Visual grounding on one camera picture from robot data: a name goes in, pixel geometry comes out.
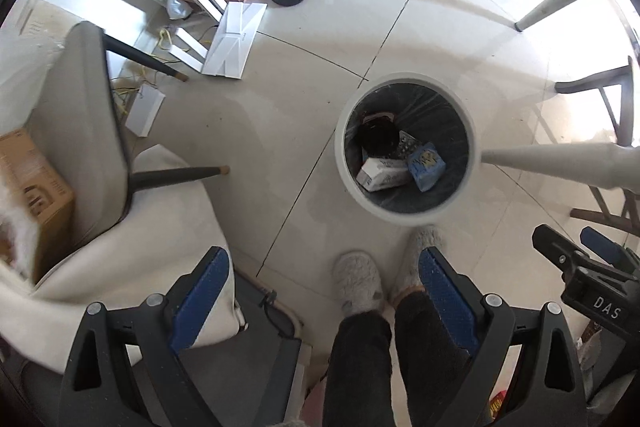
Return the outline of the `white blue tissue wrapper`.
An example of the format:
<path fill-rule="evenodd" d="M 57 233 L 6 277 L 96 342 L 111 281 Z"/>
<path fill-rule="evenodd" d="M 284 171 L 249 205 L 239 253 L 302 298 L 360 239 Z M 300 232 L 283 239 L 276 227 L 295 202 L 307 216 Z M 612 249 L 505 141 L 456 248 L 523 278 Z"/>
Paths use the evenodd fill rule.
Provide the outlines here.
<path fill-rule="evenodd" d="M 433 143 L 423 144 L 414 150 L 408 157 L 407 165 L 421 192 L 430 191 L 446 170 L 446 162 Z"/>

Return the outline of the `white round trash bin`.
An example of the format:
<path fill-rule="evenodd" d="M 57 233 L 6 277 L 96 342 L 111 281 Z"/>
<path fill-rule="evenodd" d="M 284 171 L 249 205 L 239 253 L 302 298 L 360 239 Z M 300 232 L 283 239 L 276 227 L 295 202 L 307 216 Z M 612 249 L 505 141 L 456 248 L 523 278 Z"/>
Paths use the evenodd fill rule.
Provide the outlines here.
<path fill-rule="evenodd" d="M 430 191 L 412 180 L 367 192 L 356 176 L 369 158 L 408 161 L 433 143 L 446 170 Z M 396 72 L 359 89 L 342 110 L 334 133 L 336 167 L 354 201 L 371 215 L 402 227 L 436 221 L 464 191 L 477 164 L 472 119 L 443 83 L 413 72 Z"/>

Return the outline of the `person's right black trouser leg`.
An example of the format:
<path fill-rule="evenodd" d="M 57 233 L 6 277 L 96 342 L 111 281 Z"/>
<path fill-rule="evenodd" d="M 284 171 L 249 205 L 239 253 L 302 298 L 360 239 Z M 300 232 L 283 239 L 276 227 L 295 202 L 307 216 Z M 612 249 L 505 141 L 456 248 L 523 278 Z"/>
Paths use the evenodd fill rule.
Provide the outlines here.
<path fill-rule="evenodd" d="M 469 355 L 452 341 L 425 291 L 399 301 L 395 343 L 411 424 L 427 426 L 457 391 Z"/>

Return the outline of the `person's black trouser leg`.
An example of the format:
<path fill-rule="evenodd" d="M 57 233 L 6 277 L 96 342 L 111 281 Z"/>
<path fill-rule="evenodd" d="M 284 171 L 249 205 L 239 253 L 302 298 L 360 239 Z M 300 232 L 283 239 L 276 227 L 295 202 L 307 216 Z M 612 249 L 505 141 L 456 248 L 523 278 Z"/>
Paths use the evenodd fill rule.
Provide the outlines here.
<path fill-rule="evenodd" d="M 341 321 L 326 373 L 322 424 L 393 426 L 392 330 L 381 312 L 368 311 Z"/>
<path fill-rule="evenodd" d="M 411 424 L 427 426 L 457 391 L 469 355 L 452 341 L 425 291 L 399 301 L 395 343 Z"/>

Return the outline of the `right grey fuzzy slipper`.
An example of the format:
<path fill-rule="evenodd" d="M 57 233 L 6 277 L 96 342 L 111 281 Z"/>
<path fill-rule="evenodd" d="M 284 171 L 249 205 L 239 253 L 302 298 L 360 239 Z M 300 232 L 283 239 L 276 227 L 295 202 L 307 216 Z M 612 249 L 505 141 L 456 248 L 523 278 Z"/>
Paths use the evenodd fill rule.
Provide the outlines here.
<path fill-rule="evenodd" d="M 445 239 L 435 225 L 415 229 L 409 240 L 399 265 L 397 277 L 390 291 L 390 304 L 397 308 L 402 299 L 415 291 L 424 291 L 419 275 L 419 260 L 425 249 L 445 247 Z"/>

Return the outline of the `grey fuzzy slipper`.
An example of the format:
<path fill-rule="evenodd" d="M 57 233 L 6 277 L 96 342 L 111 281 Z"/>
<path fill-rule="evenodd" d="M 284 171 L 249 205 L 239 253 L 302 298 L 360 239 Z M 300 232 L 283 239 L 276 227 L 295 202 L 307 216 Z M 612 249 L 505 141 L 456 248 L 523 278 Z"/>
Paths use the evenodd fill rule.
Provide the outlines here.
<path fill-rule="evenodd" d="M 399 265 L 397 277 L 390 291 L 390 304 L 397 308 L 402 299 L 415 291 L 424 291 L 419 275 L 419 260 L 425 249 L 445 247 L 445 239 L 435 225 L 415 229 L 409 240 Z"/>
<path fill-rule="evenodd" d="M 378 267 L 364 251 L 349 251 L 336 259 L 333 285 L 345 317 L 381 312 L 385 296 Z"/>

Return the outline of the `cream white blanket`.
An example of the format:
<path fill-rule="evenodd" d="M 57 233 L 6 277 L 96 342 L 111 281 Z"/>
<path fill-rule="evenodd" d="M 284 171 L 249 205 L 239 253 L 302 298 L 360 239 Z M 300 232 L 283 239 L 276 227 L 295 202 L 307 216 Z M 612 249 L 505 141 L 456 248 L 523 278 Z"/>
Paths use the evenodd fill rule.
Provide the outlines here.
<path fill-rule="evenodd" d="M 130 158 L 134 172 L 190 167 L 158 145 Z M 226 246 L 204 180 L 137 192 L 122 221 L 85 246 L 70 246 L 38 283 L 3 270 L 3 339 L 26 359 L 62 373 L 90 303 L 137 306 L 168 291 L 209 248 Z"/>

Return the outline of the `grey conical table leg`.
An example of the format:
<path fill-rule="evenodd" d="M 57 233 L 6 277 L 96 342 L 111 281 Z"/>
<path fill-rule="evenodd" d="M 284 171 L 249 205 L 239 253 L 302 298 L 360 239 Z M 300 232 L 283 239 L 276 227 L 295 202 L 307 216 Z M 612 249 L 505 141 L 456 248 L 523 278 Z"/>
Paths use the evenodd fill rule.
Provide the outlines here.
<path fill-rule="evenodd" d="M 638 147 L 614 143 L 536 144 L 484 150 L 482 161 L 607 190 L 640 191 Z"/>

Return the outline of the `left grey fuzzy slipper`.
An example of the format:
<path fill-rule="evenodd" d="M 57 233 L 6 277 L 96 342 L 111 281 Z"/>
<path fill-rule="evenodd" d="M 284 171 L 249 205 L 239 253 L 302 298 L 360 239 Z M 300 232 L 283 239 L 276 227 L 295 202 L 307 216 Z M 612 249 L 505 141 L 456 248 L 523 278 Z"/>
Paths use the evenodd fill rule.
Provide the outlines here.
<path fill-rule="evenodd" d="M 336 259 L 333 285 L 345 317 L 381 312 L 385 296 L 378 267 L 364 251 L 349 251 Z"/>

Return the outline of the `person's left black trouser leg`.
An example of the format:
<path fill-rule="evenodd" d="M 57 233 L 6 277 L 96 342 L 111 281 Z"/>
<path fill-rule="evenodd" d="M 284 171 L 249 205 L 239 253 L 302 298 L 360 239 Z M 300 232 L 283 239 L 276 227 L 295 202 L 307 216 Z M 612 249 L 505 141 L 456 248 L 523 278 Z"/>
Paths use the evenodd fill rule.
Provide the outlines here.
<path fill-rule="evenodd" d="M 322 424 L 393 426 L 392 330 L 381 312 L 368 311 L 341 321 L 326 373 Z"/>

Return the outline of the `white tissue box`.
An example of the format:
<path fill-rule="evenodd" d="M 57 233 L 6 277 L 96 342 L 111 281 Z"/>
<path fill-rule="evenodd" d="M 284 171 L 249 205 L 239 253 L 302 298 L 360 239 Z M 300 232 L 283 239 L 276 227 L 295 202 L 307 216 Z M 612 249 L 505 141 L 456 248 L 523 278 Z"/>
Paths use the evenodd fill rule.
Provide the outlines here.
<path fill-rule="evenodd" d="M 411 180 L 407 163 L 390 158 L 369 157 L 356 176 L 357 183 L 370 193 L 403 186 Z"/>

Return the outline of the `small white flat box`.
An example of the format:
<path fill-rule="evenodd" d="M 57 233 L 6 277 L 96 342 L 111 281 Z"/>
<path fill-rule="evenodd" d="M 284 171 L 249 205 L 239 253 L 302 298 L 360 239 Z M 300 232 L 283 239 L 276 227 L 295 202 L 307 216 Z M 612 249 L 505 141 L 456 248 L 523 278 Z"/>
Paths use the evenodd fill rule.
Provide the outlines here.
<path fill-rule="evenodd" d="M 143 83 L 129 109 L 125 127 L 138 138 L 146 138 L 164 100 L 165 95 L 160 90 L 149 83 Z"/>

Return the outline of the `brown cardboard box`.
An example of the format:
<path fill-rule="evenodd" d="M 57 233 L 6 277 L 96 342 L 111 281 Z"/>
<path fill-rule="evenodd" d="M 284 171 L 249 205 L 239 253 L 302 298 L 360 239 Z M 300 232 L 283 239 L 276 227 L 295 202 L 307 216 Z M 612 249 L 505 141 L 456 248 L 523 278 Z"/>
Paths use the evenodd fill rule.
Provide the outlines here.
<path fill-rule="evenodd" d="M 75 194 L 25 129 L 1 137 L 1 262 L 38 283 L 70 253 Z"/>

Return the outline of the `grey chair with black legs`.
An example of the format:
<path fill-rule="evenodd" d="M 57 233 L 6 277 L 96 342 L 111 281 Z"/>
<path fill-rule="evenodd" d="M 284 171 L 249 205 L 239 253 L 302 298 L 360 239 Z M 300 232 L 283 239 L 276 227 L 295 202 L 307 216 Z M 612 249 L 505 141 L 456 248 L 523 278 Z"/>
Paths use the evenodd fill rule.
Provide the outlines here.
<path fill-rule="evenodd" d="M 73 249 L 122 221 L 139 191 L 230 172 L 227 166 L 134 172 L 108 77 L 108 52 L 181 81 L 188 79 L 93 23 L 78 23 L 67 34 L 63 51 L 44 78 L 27 130 L 75 193 Z"/>

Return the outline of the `white folded cardboard sheet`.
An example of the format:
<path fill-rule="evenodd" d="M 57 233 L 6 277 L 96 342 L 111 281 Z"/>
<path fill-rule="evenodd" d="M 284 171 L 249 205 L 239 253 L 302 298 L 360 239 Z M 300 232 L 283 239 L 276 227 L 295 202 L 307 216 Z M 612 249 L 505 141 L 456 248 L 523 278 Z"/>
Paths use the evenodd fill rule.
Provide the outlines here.
<path fill-rule="evenodd" d="M 205 76 L 241 80 L 267 5 L 229 2 L 201 68 Z"/>

